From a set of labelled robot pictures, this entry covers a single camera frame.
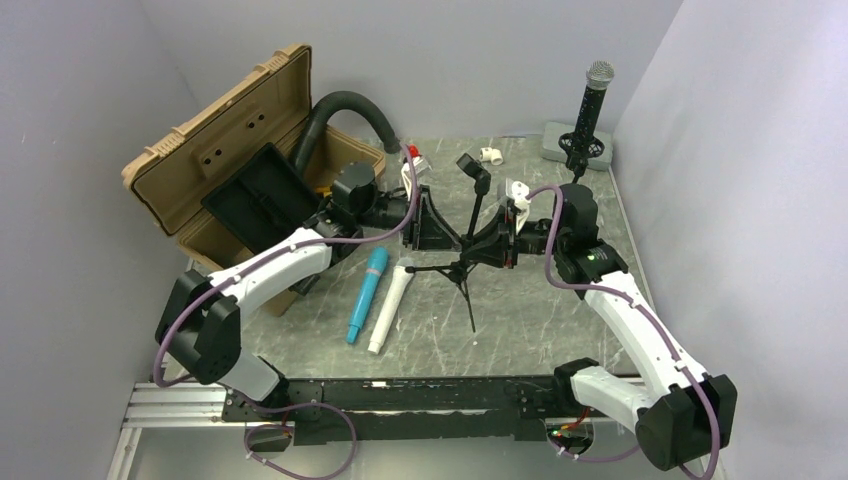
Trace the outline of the white microphone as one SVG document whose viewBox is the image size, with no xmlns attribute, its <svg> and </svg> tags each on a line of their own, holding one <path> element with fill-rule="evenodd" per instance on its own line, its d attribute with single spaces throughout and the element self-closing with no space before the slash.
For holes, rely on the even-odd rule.
<svg viewBox="0 0 848 480">
<path fill-rule="evenodd" d="M 404 292 L 414 277 L 414 266 L 411 257 L 403 257 L 392 270 L 390 285 L 369 339 L 368 351 L 374 355 L 381 352 Z"/>
</svg>

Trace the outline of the black tripod stand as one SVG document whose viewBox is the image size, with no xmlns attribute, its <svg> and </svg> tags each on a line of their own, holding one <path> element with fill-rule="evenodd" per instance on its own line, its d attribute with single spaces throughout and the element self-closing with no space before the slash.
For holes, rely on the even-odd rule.
<svg viewBox="0 0 848 480">
<path fill-rule="evenodd" d="M 605 152 L 605 144 L 601 140 L 594 136 L 587 140 L 577 132 L 562 134 L 558 146 L 566 154 L 565 166 L 573 174 L 572 184 L 577 184 L 585 174 L 590 159 Z"/>
<path fill-rule="evenodd" d="M 467 232 L 460 235 L 449 225 L 436 209 L 429 187 L 422 185 L 418 188 L 415 200 L 409 197 L 416 213 L 408 244 L 414 250 L 419 251 L 454 250 L 458 252 L 458 259 L 447 265 L 405 267 L 405 272 L 408 274 L 437 272 L 453 283 L 466 301 L 471 330 L 475 333 L 476 323 L 468 287 L 468 276 L 481 263 L 481 260 L 476 257 L 476 253 L 473 253 L 473 250 L 481 245 L 481 242 L 475 239 L 474 231 L 479 219 L 482 201 L 491 187 L 491 174 L 481 161 L 467 153 L 459 157 L 456 165 L 466 176 L 474 180 L 475 201 Z"/>
</svg>

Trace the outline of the black glitter microphone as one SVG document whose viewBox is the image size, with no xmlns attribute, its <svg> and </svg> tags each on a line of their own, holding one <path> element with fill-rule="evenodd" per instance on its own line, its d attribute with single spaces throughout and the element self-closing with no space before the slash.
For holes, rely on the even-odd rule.
<svg viewBox="0 0 848 480">
<path fill-rule="evenodd" d="M 594 61 L 586 71 L 586 88 L 573 132 L 587 140 L 594 136 L 606 91 L 614 76 L 614 66 L 605 60 Z"/>
</svg>

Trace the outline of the white pipe elbow fitting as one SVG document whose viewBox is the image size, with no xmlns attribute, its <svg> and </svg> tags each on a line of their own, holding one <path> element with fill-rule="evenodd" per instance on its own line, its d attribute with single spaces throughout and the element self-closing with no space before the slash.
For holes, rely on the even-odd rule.
<svg viewBox="0 0 848 480">
<path fill-rule="evenodd" d="M 490 163 L 494 166 L 499 166 L 504 163 L 503 153 L 500 149 L 493 147 L 483 147 L 480 149 L 479 159 L 483 163 Z"/>
</svg>

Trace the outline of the cyan blue microphone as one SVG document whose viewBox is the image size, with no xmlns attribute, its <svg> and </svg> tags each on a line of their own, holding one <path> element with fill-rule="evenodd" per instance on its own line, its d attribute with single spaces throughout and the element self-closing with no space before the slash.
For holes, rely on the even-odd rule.
<svg viewBox="0 0 848 480">
<path fill-rule="evenodd" d="M 380 278 L 388 265 L 388 261 L 389 251 L 385 247 L 376 247 L 367 260 L 364 279 L 349 317 L 346 334 L 348 344 L 356 342 L 365 324 Z"/>
</svg>

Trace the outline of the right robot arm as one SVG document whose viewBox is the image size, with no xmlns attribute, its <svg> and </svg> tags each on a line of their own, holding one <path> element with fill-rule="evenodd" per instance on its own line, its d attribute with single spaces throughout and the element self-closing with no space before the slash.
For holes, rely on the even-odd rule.
<svg viewBox="0 0 848 480">
<path fill-rule="evenodd" d="M 637 440 L 637 450 L 656 468 L 706 462 L 702 478 L 718 469 L 730 440 L 738 392 L 726 375 L 712 375 L 673 337 L 642 295 L 627 263 L 602 240 L 599 207 L 592 191 L 577 183 L 549 187 L 555 196 L 549 218 L 529 220 L 534 197 L 520 181 L 498 189 L 499 211 L 477 232 L 462 257 L 473 264 L 510 268 L 519 255 L 544 257 L 548 282 L 574 292 L 610 328 L 636 367 L 636 386 L 582 358 L 558 366 L 551 401 L 574 415 L 594 409 L 617 421 Z"/>
</svg>

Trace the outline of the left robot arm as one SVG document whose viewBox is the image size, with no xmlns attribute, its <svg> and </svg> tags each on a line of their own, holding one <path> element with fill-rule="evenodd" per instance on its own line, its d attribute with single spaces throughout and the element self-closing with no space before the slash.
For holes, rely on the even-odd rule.
<svg viewBox="0 0 848 480">
<path fill-rule="evenodd" d="M 153 380 L 160 388 L 181 383 L 168 380 L 163 361 L 171 357 L 187 379 L 220 384 L 248 398 L 248 407 L 264 420 L 279 417 L 287 406 L 288 383 L 272 364 L 241 345 L 241 319 L 295 284 L 328 270 L 361 245 L 376 243 L 410 226 L 422 211 L 421 174 L 429 170 L 421 155 L 408 156 L 401 167 L 404 181 L 401 216 L 382 234 L 365 237 L 361 224 L 346 226 L 334 218 L 317 219 L 262 253 L 225 270 L 204 276 L 184 272 L 175 282 L 155 333 Z"/>
</svg>

